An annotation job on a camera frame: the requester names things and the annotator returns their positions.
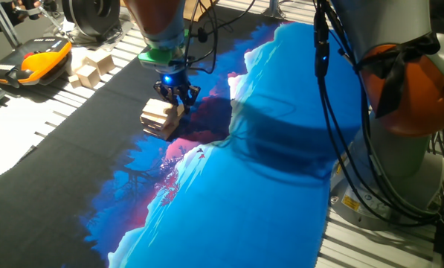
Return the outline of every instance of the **black cable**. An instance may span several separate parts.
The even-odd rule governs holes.
[[[202,12],[207,12],[207,8],[204,6],[204,4],[202,2],[200,2],[200,8],[201,9],[203,8],[205,10],[205,11],[202,11]],[[214,21],[212,19],[212,16],[210,15],[210,12],[207,12],[207,15],[208,15],[208,18],[210,19],[207,22],[210,22],[212,24],[212,29],[215,29],[216,25],[215,25],[215,23],[214,23]],[[218,30],[217,30],[217,37],[215,37],[215,35],[214,35],[214,38],[213,38],[213,47],[212,47],[212,49],[208,53],[206,53],[204,56],[198,58],[197,60],[189,61],[187,64],[190,66],[192,63],[197,63],[197,62],[205,59],[206,57],[210,56],[216,50],[217,45],[218,45]]]
[[[339,48],[341,48],[342,49],[342,51],[344,50],[343,48],[342,48],[342,45],[341,45],[341,42],[339,42],[339,39],[337,38],[337,36],[331,31],[331,30],[329,30],[329,33],[331,34],[331,36],[332,37],[334,37],[334,39],[335,39],[335,42],[337,42],[338,43],[338,45],[339,45]]]
[[[251,1],[251,3],[250,3],[250,5],[248,6],[248,8],[247,8],[245,11],[243,11],[243,13],[241,13],[238,17],[236,17],[236,18],[234,18],[234,19],[232,19],[232,20],[230,20],[230,21],[228,21],[228,22],[226,22],[226,23],[223,23],[223,24],[221,24],[221,25],[218,25],[216,29],[218,30],[219,28],[223,28],[223,27],[225,27],[225,26],[227,26],[227,25],[230,25],[230,24],[236,22],[237,20],[241,19],[244,15],[246,15],[246,14],[250,11],[250,9],[251,9],[251,7],[253,7],[253,4],[254,4],[255,1],[256,1],[256,0]],[[211,34],[213,34],[214,31],[215,31],[215,29],[213,29],[212,31],[208,32],[207,35],[211,35]]]
[[[212,7],[213,18],[214,18],[214,22],[213,22],[213,26],[214,26],[213,29],[214,29],[214,32],[213,32],[213,47],[212,47],[212,51],[208,52],[208,53],[207,53],[206,55],[204,55],[201,59],[198,59],[198,60],[196,60],[196,61],[194,61],[194,62],[197,62],[197,61],[203,60],[204,58],[208,57],[208,55],[210,55],[210,54],[213,53],[212,69],[211,69],[210,71],[207,71],[207,70],[204,69],[204,68],[190,67],[190,70],[203,71],[203,72],[205,72],[205,73],[207,73],[207,74],[212,74],[213,71],[215,70],[215,64],[216,64],[216,51],[217,51],[218,43],[219,43],[219,26],[218,26],[218,20],[217,20],[217,18],[216,18],[216,11],[215,11],[215,8],[213,8],[213,0],[210,0],[210,6]]]
[[[328,130],[328,134],[329,134],[329,139],[331,140],[331,142],[332,142],[332,145],[333,145],[333,147],[334,147],[334,151],[335,151],[335,154],[336,154],[336,156],[337,156],[337,158],[338,158],[338,161],[339,161],[339,165],[341,166],[341,169],[342,169],[342,171],[343,171],[343,173],[344,173],[344,175],[345,175],[345,177],[346,177],[346,179],[347,179],[347,182],[349,183],[349,186],[352,188],[352,190],[353,190],[353,193],[355,194],[355,196],[357,197],[357,199],[359,200],[359,202],[371,213],[371,214],[373,214],[374,216],[376,216],[377,218],[379,218],[380,220],[383,220],[383,221],[385,221],[386,223],[389,223],[389,224],[392,224],[392,225],[396,225],[396,226],[402,226],[402,227],[417,227],[417,226],[425,226],[425,225],[428,225],[428,224],[432,224],[432,223],[435,223],[435,222],[437,222],[438,220],[440,220],[441,219],[441,216],[440,215],[435,215],[434,217],[432,217],[431,219],[428,219],[428,220],[425,220],[424,222],[421,222],[421,223],[397,223],[397,222],[394,222],[394,221],[392,221],[392,220],[390,220],[390,219],[387,219],[387,218],[385,218],[385,217],[383,217],[382,215],[380,215],[380,214],[378,214],[377,212],[375,212],[365,201],[364,201],[364,199],[361,197],[361,195],[358,193],[358,191],[357,191],[357,188],[354,186],[354,183],[353,183],[353,181],[352,181],[352,179],[350,178],[350,176],[349,176],[349,174],[348,174],[348,172],[347,172],[347,169],[346,169],[346,167],[345,167],[345,165],[344,165],[344,162],[343,162],[343,160],[342,160],[342,157],[341,157],[341,153],[339,152],[339,149],[338,149],[338,147],[337,147],[337,144],[336,144],[336,142],[335,142],[335,139],[334,139],[334,136],[333,136],[333,134],[332,134],[332,129],[331,129],[331,126],[330,126],[330,120],[329,120],[329,114],[328,114],[328,112],[327,112],[327,107],[326,107],[326,95],[325,95],[325,93],[324,92],[326,92],[326,82],[325,82],[325,80],[324,80],[324,78],[323,77],[319,77],[318,78],[318,85],[319,85],[319,88],[320,88],[320,95],[321,95],[321,103],[322,103],[322,106],[323,106],[323,111],[324,111],[324,119],[326,120],[326,126],[327,126],[327,130]]]
[[[344,44],[347,43],[347,40],[345,39],[345,36],[343,36],[343,38],[340,36],[340,38],[341,38],[341,40],[343,41]],[[347,48],[346,50],[349,51],[348,53],[350,53],[350,54],[352,55],[352,51],[349,49],[348,45],[346,45],[346,48]],[[332,107],[330,107],[329,98],[327,97],[327,94],[326,94],[324,78],[323,78],[323,81],[320,81],[320,80],[319,80],[318,83],[320,84],[321,97],[322,97],[322,104],[323,104],[323,108],[324,108],[324,111],[325,111],[326,124],[328,125],[327,127],[328,127],[328,130],[329,130],[329,137],[331,138],[331,142],[333,143],[333,146],[335,147],[336,154],[338,155],[338,160],[339,160],[340,165],[341,165],[341,167],[342,167],[342,166],[344,165],[344,163],[342,162],[342,159],[341,159],[340,153],[338,152],[337,145],[335,144],[335,140],[334,140],[334,138],[333,138],[333,136],[332,136],[332,130],[331,130],[330,123],[329,123],[329,116],[328,116],[328,114],[327,114],[326,108],[330,108],[330,109],[329,109],[329,111],[330,111],[330,115],[331,115],[331,117],[333,118],[333,122],[334,122],[334,124],[335,124],[335,126],[336,126],[336,130],[338,131],[338,134],[339,134],[339,136],[340,136],[340,138],[341,138],[341,141],[343,142],[343,146],[344,146],[344,149],[346,150],[346,153],[347,153],[347,154],[349,154],[349,150],[348,150],[348,148],[346,148],[345,141],[343,141],[344,139],[343,139],[343,137],[342,137],[342,134],[341,134],[341,132],[340,132],[340,129],[338,128],[337,122],[336,122],[336,120],[335,120],[335,116],[334,116],[334,114],[333,114]],[[363,131],[364,131],[364,137],[365,137],[365,134],[366,134],[366,133],[367,133],[367,135],[370,135],[370,125],[369,125],[369,121],[368,121],[368,107],[367,107],[367,105],[364,104],[364,103],[363,103],[363,107],[364,107],[363,111],[366,111],[366,112],[367,112],[367,116],[364,114],[364,112],[363,112],[363,115],[362,115]],[[373,171],[373,166],[372,166],[372,162],[370,161],[370,159],[369,159],[369,162],[370,162],[370,164],[371,164],[371,170]],[[343,171],[344,171],[344,174],[345,174],[346,178],[347,178],[348,181],[349,181],[350,178],[349,178],[349,175],[347,174],[347,171],[345,170],[345,167],[342,167],[342,168],[343,168]],[[356,193],[357,190],[355,189],[355,187],[353,187],[353,184],[352,184],[352,183],[350,183],[350,186],[351,186],[351,188],[353,188],[353,191]],[[359,198],[359,200],[361,200],[361,202],[363,203],[363,205],[366,206],[366,204],[363,202],[363,199],[358,195],[358,193],[356,194],[356,196]],[[390,205],[390,207],[398,208],[398,207],[395,205],[395,203],[393,203],[393,205]],[[376,214],[376,213],[373,212],[373,211],[371,211],[371,212],[372,212],[374,215],[376,215],[377,217],[380,216],[380,215]],[[440,209],[439,212],[444,212],[444,204],[442,205],[442,209]],[[406,217],[409,217],[409,218],[415,219],[415,220],[417,220],[417,221],[422,221],[422,222],[419,222],[419,223],[417,223],[417,224],[413,224],[413,225],[410,225],[410,224],[407,224],[407,225],[402,224],[401,226],[418,226],[418,225],[425,225],[425,224],[432,223],[432,222],[434,222],[434,221],[436,221],[436,220],[439,220],[439,219],[441,218],[440,215],[437,216],[437,215],[430,215],[430,214],[429,214],[427,217],[413,217],[412,215],[409,215],[409,214],[407,214],[407,213],[404,212],[404,211],[403,211],[402,214],[404,214]],[[381,220],[388,221],[389,223],[399,225],[398,223],[391,222],[389,219],[385,219],[385,218],[383,218],[383,217],[379,217],[379,218],[380,218]]]
[[[435,148],[435,147],[436,147],[436,143],[437,143],[437,140],[435,139],[435,137],[437,136],[437,134],[438,134],[438,133],[435,133],[435,134],[432,135],[431,138],[430,138],[431,151],[432,151],[432,153],[433,153],[434,155],[437,154],[437,149]]]
[[[336,18],[336,19],[337,19],[337,17],[336,17],[336,15],[335,15],[334,11],[331,9],[331,7],[330,7],[328,4],[325,4],[325,5],[323,5],[322,7],[328,7],[329,11],[331,12],[331,14],[330,14],[331,16],[328,16],[329,19],[333,19],[333,18]],[[335,27],[336,25],[339,26],[339,25],[340,25],[340,22],[332,22],[332,25],[333,25],[334,27]],[[347,39],[346,39],[345,36],[344,36],[344,31],[343,31],[342,29],[337,29],[337,30],[336,30],[336,33],[341,33],[341,34],[343,35],[343,36],[339,36],[339,38],[341,38],[341,40],[342,40],[343,43],[345,44],[346,51],[348,51],[348,53],[350,54],[350,57],[353,58],[352,51],[349,49],[349,46],[347,45]],[[368,120],[368,108],[367,108],[367,106],[366,106],[365,110],[367,111],[367,120],[365,120],[365,118],[363,118],[363,122],[364,122],[364,124],[367,124],[367,125],[368,125],[368,124],[369,124],[369,120]],[[341,135],[339,128],[336,128],[336,130],[338,131],[338,134]],[[378,198],[379,200],[381,200],[385,205],[388,205],[388,206],[390,206],[391,208],[394,208],[394,210],[396,210],[396,211],[398,211],[398,212],[401,212],[401,214],[404,214],[406,217],[409,217],[409,218],[411,218],[411,219],[415,219],[415,220],[421,220],[421,219],[422,219],[422,218],[415,217],[415,216],[413,216],[413,215],[411,215],[411,214],[408,214],[408,213],[402,211],[401,209],[399,209],[399,207],[396,206],[395,203],[391,202],[389,196],[388,196],[387,194],[385,194],[385,192],[384,192],[383,194],[384,194],[384,195],[386,196],[386,198],[390,201],[390,203],[386,202],[386,201],[383,200],[382,198],[379,198],[379,196],[376,196],[376,193],[373,192],[373,191],[371,191],[371,189],[369,188],[369,186],[367,185],[367,183],[365,183],[364,180],[360,177],[360,175],[359,175],[359,173],[358,173],[358,171],[357,171],[357,168],[356,168],[356,166],[355,166],[355,163],[353,162],[353,160],[352,160],[352,158],[351,158],[351,156],[350,156],[350,154],[349,154],[349,150],[348,150],[348,148],[347,148],[347,145],[346,145],[345,141],[343,141],[343,138],[341,138],[341,141],[343,142],[343,146],[344,146],[344,149],[345,149],[346,152],[347,152],[347,156],[349,157],[350,161],[352,162],[353,170],[355,171],[355,174],[357,175],[357,177],[358,177],[359,180],[361,181],[362,185],[363,185],[368,191],[372,192],[373,196],[377,197],[377,198]],[[372,170],[372,172],[373,172],[373,177],[374,177],[374,179],[376,179],[376,183],[379,185],[379,187],[382,187],[382,184],[381,184],[380,181],[378,180],[378,177],[377,177],[377,175],[376,175],[376,173],[375,173],[375,171],[374,171],[374,169],[373,169],[373,164],[372,164],[372,162],[370,161],[370,159],[369,159],[369,164],[370,164],[371,170]]]
[[[187,60],[189,58],[189,47],[190,47],[190,38],[192,36],[192,27],[193,27],[193,20],[195,19],[195,14],[197,12],[197,7],[199,7],[200,4],[200,0],[197,0],[197,2],[195,3],[195,7],[193,7],[193,12],[192,12],[192,18],[190,19],[190,24],[189,24],[189,32],[188,32],[188,40],[187,40],[187,47],[185,48],[185,57],[184,57],[184,64],[187,65]]]

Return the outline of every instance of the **white surface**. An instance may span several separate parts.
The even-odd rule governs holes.
[[[46,104],[11,98],[0,109],[0,174],[14,166],[34,143],[35,130],[51,114]]]

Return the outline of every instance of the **metal pole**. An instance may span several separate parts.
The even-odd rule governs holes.
[[[269,0],[269,7],[263,11],[263,15],[273,18],[284,19],[285,15],[278,4],[279,0]]]
[[[8,42],[12,46],[13,49],[18,48],[21,44],[17,34],[15,32],[15,28],[12,25],[12,22],[8,19],[7,14],[5,13],[4,8],[0,4],[0,28],[4,33],[5,37],[7,37]]]

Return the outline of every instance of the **wire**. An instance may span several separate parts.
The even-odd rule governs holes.
[[[187,64],[187,60],[189,58],[189,47],[190,47],[190,38],[192,36],[193,20],[195,19],[195,14],[197,12],[197,7],[199,7],[199,4],[200,4],[200,0],[197,0],[197,2],[195,3],[195,6],[193,7],[192,18],[190,19],[189,32],[188,32],[189,38],[187,41],[187,47],[185,48],[185,59],[184,59],[185,64]]]
[[[339,45],[339,48],[341,48],[342,51],[343,51],[344,49],[342,48],[342,45],[341,45],[341,42],[339,42],[339,39],[335,36],[335,34],[334,34],[331,30],[329,30],[329,33],[331,34],[332,37],[334,37],[335,41],[336,41],[336,42],[338,43],[338,45]]]
[[[342,29],[337,29],[336,30],[336,33],[339,34],[340,32],[344,33],[344,31]],[[339,38],[341,38],[341,41],[344,43],[344,45],[346,47],[346,50],[347,50],[347,53],[350,54],[350,56],[353,58],[352,51],[350,50],[350,48],[349,48],[349,46],[347,44],[347,39],[345,38],[345,36],[344,35],[343,36],[339,36]],[[342,160],[341,155],[340,155],[340,153],[338,151],[338,148],[337,148],[337,144],[335,143],[335,140],[334,140],[333,135],[332,135],[332,129],[331,129],[331,126],[330,126],[329,114],[327,114],[327,109],[329,109],[329,113],[331,115],[332,121],[333,121],[334,125],[336,126],[336,130],[338,132],[338,135],[341,138],[341,142],[343,143],[343,147],[344,147],[344,149],[346,151],[346,154],[348,155],[348,157],[350,159],[351,165],[353,166],[353,169],[354,169],[356,175],[358,176],[359,180],[361,180],[363,185],[366,186],[367,190],[369,190],[368,185],[363,182],[363,179],[358,175],[358,172],[356,172],[354,161],[352,160],[352,158],[351,158],[351,156],[349,154],[349,148],[347,148],[347,145],[345,144],[345,140],[342,137],[342,133],[341,133],[339,127],[338,127],[337,121],[336,121],[335,116],[333,114],[332,107],[330,106],[329,98],[328,98],[327,93],[326,93],[325,81],[324,81],[323,77],[322,77],[322,79],[318,78],[318,84],[320,86],[321,100],[322,100],[322,104],[323,104],[323,109],[324,109],[324,114],[325,114],[325,119],[326,119],[326,125],[327,125],[327,128],[329,130],[329,137],[331,138],[331,142],[332,142],[332,144],[333,144],[333,146],[335,148],[336,155],[337,155],[338,161],[339,161],[339,165],[342,167],[344,175],[346,176],[348,182],[350,183],[351,188],[353,189],[353,192],[359,198],[359,200],[361,201],[362,205],[364,205],[367,208],[367,210],[369,210],[372,214],[374,214],[379,219],[381,219],[383,221],[387,221],[388,223],[391,223],[391,224],[396,224],[396,225],[401,225],[401,226],[425,225],[425,224],[433,223],[433,222],[441,219],[442,214],[444,214],[444,198],[442,198],[442,205],[440,207],[440,210],[437,212],[437,214],[432,214],[429,211],[420,211],[418,208],[413,207],[413,206],[412,206],[413,208],[410,208],[410,210],[413,210],[415,212],[419,212],[420,214],[423,214],[424,216],[422,216],[422,217],[415,217],[415,216],[407,213],[406,211],[403,211],[403,210],[399,209],[399,207],[394,202],[388,203],[388,202],[385,202],[384,200],[380,199],[380,200],[383,201],[383,203],[385,205],[388,205],[391,208],[394,208],[395,211],[398,211],[402,215],[405,215],[406,217],[409,217],[409,218],[411,218],[413,220],[418,221],[418,223],[416,223],[416,224],[403,224],[403,223],[393,222],[390,219],[386,219],[386,218],[382,217],[381,215],[378,215],[370,207],[368,207],[367,204],[365,204],[364,200],[360,197],[360,195],[358,195],[357,189],[355,188],[354,184],[352,183],[352,180],[350,179],[349,174],[347,173],[347,171],[345,169],[343,160]],[[367,150],[369,150],[371,148],[371,143],[370,143],[370,138],[369,138],[369,136],[370,136],[370,125],[369,125],[369,118],[368,118],[367,98],[365,97],[365,92],[364,92],[364,88],[363,88],[362,84],[361,84],[361,90],[362,90],[362,94],[363,94],[363,98],[362,98],[363,99],[363,103],[362,103],[362,107],[363,107],[363,109],[362,109],[362,124],[363,124],[363,127],[362,127],[362,130],[364,132],[364,139],[365,139],[365,142],[366,142]],[[372,163],[371,159],[369,159],[369,164],[370,164],[371,170],[373,172],[374,179],[376,179],[376,182],[379,185],[379,188],[384,192],[384,195],[387,197],[387,199],[389,201],[391,201],[389,196],[387,194],[385,194],[385,190],[383,189],[382,183],[380,183],[377,180],[377,175],[376,175],[376,173],[375,173],[375,171],[373,169],[373,163]],[[371,189],[369,191],[374,196],[376,195],[375,192],[373,192]]]
[[[241,19],[244,15],[246,15],[250,11],[250,9],[251,9],[251,7],[253,7],[253,4],[254,4],[255,1],[256,0],[251,1],[251,3],[248,6],[248,8],[245,11],[243,11],[243,13],[241,13],[238,17],[236,17],[236,18],[234,18],[234,19],[232,19],[232,20],[230,20],[230,21],[228,21],[226,23],[218,25],[218,27],[216,29],[218,30],[219,28],[223,28],[223,27],[225,27],[227,25],[230,25],[230,24],[236,22],[237,20]],[[215,31],[215,29],[213,29],[212,31],[208,32],[207,35],[213,34],[214,31]]]
[[[205,11],[207,11],[207,8],[203,5],[203,3],[200,2],[200,5],[205,9]],[[210,0],[210,6],[212,7],[212,13],[213,13],[213,19],[210,15],[209,12],[207,12],[208,17],[210,18],[210,22],[212,24],[212,28],[214,30],[213,32],[213,47],[212,50],[209,51],[208,53],[206,53],[206,55],[204,55],[203,57],[198,58],[197,60],[193,60],[191,62],[188,62],[188,65],[191,65],[192,63],[197,63],[198,61],[203,60],[204,58],[208,57],[210,54],[213,54],[213,60],[212,60],[212,68],[210,71],[207,71],[204,68],[199,68],[199,67],[189,67],[190,70],[195,70],[195,71],[203,71],[207,74],[212,74],[213,71],[215,70],[215,65],[216,65],[216,51],[218,48],[218,43],[219,43],[219,27],[218,27],[218,19],[216,18],[216,11],[213,8],[213,0]]]

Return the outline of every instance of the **yellow warning sticker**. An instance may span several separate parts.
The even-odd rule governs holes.
[[[342,199],[342,203],[346,206],[350,207],[354,211],[358,210],[358,207],[361,205],[361,203],[355,201],[354,199],[350,198],[347,195],[344,195],[344,198]]]

